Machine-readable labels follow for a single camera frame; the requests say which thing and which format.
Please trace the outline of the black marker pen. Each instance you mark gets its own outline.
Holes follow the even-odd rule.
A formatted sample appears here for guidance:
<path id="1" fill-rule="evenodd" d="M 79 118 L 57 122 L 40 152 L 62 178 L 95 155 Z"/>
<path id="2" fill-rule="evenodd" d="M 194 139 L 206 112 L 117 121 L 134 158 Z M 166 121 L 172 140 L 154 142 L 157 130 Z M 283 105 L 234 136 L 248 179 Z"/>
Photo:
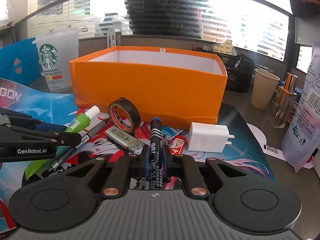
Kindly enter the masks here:
<path id="1" fill-rule="evenodd" d="M 162 157 L 162 121 L 159 117 L 151 119 L 148 190 L 161 190 L 163 188 L 163 157 Z"/>

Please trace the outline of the green glue tube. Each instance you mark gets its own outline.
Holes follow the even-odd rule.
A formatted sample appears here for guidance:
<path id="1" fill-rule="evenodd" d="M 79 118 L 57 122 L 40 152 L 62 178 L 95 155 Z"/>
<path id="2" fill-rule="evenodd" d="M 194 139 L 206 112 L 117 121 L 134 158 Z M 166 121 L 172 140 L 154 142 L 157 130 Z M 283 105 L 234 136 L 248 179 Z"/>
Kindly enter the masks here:
<path id="1" fill-rule="evenodd" d="M 85 113 L 78 114 L 73 122 L 67 127 L 65 132 L 80 133 L 83 129 L 86 129 L 90 125 L 91 121 L 96 118 L 99 113 L 100 109 L 97 106 L 93 106 Z M 28 180 L 38 170 L 40 170 L 40 173 L 43 173 L 52 165 L 55 159 L 71 148 L 71 146 L 66 146 L 66 144 L 64 144 L 63 146 L 59 146 L 57 148 L 56 156 L 54 156 L 53 159 L 31 161 L 24 171 L 26 180 Z"/>

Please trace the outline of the white power adapter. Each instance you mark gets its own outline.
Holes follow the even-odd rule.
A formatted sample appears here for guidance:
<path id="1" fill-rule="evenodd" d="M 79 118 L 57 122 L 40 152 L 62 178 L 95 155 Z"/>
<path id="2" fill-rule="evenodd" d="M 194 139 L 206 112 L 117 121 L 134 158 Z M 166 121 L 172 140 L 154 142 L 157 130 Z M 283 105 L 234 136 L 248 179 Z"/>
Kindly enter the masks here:
<path id="1" fill-rule="evenodd" d="M 188 150 L 196 152 L 222 153 L 226 145 L 235 136 L 229 133 L 226 125 L 203 124 L 192 122 L 188 136 Z"/>

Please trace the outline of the black vinyl tape roll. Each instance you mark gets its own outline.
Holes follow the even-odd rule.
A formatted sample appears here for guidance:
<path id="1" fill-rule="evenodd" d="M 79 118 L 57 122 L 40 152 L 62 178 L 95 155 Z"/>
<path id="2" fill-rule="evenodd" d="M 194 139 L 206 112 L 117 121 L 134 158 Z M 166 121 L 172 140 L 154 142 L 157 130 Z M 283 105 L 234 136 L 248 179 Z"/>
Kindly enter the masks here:
<path id="1" fill-rule="evenodd" d="M 140 127 L 141 119 L 139 111 L 135 105 L 125 97 L 121 97 L 112 102 L 108 107 L 108 113 L 114 126 L 126 133 L 132 134 Z"/>

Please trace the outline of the red small packet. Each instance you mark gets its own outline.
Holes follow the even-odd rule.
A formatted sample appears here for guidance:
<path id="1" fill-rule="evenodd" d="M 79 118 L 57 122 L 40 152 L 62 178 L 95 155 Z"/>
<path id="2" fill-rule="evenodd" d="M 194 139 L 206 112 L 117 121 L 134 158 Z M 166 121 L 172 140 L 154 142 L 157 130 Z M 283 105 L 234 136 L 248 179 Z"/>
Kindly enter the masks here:
<path id="1" fill-rule="evenodd" d="M 174 140 L 171 142 L 169 146 L 170 153 L 172 155 L 180 155 L 183 153 L 185 144 L 187 140 L 185 137 L 182 137 L 180 135 L 176 135 L 174 137 Z"/>

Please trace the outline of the silver green lighter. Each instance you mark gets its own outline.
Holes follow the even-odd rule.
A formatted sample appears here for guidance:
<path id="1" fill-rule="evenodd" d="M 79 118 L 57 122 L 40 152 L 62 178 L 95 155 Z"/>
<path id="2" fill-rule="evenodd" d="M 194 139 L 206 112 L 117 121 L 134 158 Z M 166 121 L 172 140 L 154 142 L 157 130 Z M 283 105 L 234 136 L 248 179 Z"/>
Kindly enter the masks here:
<path id="1" fill-rule="evenodd" d="M 105 131 L 106 136 L 118 145 L 122 146 L 131 153 L 141 154 L 145 143 L 124 132 L 123 130 L 112 126 Z"/>

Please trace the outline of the thin black pen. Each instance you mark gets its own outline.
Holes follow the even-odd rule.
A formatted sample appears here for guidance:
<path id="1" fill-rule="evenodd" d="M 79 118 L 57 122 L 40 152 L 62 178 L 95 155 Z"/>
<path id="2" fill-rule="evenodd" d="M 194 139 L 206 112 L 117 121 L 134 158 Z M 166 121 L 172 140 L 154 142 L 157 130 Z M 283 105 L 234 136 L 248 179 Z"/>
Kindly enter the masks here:
<path id="1" fill-rule="evenodd" d="M 101 120 L 97 125 L 95 125 L 92 129 L 90 129 L 81 139 L 81 142 L 77 146 L 73 146 L 70 150 L 66 151 L 65 153 L 61 154 L 51 165 L 51 168 L 48 170 L 56 171 L 57 168 L 60 166 L 61 163 L 66 161 L 68 158 L 70 158 L 73 154 L 73 152 L 77 149 L 79 149 L 81 146 L 83 146 L 85 143 L 89 141 L 92 137 L 94 137 L 100 130 L 102 130 L 107 123 L 109 122 L 109 118 L 105 120 Z"/>

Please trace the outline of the blue paper bag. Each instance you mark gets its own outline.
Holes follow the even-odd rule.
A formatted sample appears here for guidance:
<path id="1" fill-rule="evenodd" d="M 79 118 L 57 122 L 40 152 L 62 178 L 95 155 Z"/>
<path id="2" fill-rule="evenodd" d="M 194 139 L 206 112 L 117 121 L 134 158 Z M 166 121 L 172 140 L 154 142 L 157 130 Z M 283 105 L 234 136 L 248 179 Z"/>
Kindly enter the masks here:
<path id="1" fill-rule="evenodd" d="M 0 53 L 1 78 L 28 86 L 41 77 L 35 38 L 8 45 Z"/>

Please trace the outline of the Starbucks plastic cup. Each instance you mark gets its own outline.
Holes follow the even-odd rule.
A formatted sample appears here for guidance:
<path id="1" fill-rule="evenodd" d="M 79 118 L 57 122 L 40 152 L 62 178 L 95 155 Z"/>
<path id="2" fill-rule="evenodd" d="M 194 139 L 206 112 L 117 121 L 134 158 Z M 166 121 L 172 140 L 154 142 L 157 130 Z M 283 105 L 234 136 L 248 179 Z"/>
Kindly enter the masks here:
<path id="1" fill-rule="evenodd" d="M 39 60 L 51 92 L 71 89 L 69 62 L 79 56 L 79 33 L 74 28 L 53 30 L 35 37 Z"/>

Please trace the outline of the white QR paper card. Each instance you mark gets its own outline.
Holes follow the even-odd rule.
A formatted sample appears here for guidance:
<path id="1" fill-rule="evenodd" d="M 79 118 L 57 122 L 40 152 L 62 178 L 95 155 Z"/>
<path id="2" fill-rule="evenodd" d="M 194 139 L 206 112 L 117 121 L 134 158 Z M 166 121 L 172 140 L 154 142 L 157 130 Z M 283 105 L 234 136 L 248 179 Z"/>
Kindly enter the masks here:
<path id="1" fill-rule="evenodd" d="M 266 136 L 259 128 L 249 123 L 247 123 L 247 125 L 266 155 L 285 161 L 282 150 L 268 146 Z M 303 167 L 308 169 L 319 168 L 319 156 L 311 157 L 311 160 L 308 160 Z"/>

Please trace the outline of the black mesh organizer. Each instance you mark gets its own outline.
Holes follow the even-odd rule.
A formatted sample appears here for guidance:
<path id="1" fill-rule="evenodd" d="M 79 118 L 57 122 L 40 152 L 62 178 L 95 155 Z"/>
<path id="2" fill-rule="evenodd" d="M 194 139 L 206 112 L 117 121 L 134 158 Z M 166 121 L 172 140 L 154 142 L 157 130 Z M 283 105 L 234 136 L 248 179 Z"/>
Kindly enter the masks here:
<path id="1" fill-rule="evenodd" d="M 219 52 L 208 51 L 200 47 L 196 47 L 192 44 L 192 50 L 215 54 L 217 55 L 223 64 L 225 65 L 228 75 L 226 90 L 246 93 L 251 85 L 254 64 L 255 62 L 247 57 L 245 54 L 241 55 L 229 55 Z"/>

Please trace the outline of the gold clear pen holder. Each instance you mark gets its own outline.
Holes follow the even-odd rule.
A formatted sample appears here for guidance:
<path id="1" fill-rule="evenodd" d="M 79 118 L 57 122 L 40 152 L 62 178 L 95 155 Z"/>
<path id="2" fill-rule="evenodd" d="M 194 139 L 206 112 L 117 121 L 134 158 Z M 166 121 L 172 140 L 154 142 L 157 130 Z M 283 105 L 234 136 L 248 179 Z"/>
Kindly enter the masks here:
<path id="1" fill-rule="evenodd" d="M 278 90 L 268 116 L 268 122 L 273 128 L 284 128 L 291 114 L 292 107 L 295 103 L 297 94 L 295 88 L 298 76 L 287 72 L 286 79 Z"/>

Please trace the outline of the yellow toy brick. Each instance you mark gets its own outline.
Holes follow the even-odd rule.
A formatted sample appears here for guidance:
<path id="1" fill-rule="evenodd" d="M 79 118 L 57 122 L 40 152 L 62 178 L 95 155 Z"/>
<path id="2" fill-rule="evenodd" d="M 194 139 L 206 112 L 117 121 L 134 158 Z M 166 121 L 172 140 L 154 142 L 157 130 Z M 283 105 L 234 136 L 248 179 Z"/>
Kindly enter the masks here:
<path id="1" fill-rule="evenodd" d="M 217 52 L 217 53 L 223 53 L 223 54 L 228 54 L 228 55 L 232 55 L 232 40 L 225 40 L 224 42 L 221 43 L 215 43 L 212 46 L 212 50 L 213 52 Z"/>

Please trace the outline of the white purple refill pouch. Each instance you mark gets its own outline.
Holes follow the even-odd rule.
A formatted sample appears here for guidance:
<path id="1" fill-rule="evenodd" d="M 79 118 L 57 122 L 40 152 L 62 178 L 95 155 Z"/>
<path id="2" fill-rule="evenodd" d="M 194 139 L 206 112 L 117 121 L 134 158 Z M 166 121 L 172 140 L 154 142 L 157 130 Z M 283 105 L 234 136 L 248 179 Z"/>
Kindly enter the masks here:
<path id="1" fill-rule="evenodd" d="M 284 159 L 298 172 L 319 147 L 319 42 L 313 54 L 303 92 L 282 142 Z"/>

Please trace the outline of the grey partition panel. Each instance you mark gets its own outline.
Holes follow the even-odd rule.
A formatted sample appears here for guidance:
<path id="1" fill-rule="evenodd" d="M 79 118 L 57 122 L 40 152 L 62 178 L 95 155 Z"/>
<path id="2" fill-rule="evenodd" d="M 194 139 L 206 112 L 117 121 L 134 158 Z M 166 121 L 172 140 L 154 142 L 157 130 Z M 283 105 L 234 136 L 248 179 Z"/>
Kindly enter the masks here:
<path id="1" fill-rule="evenodd" d="M 295 18 L 295 43 L 311 46 L 320 37 L 319 15 L 311 18 Z"/>

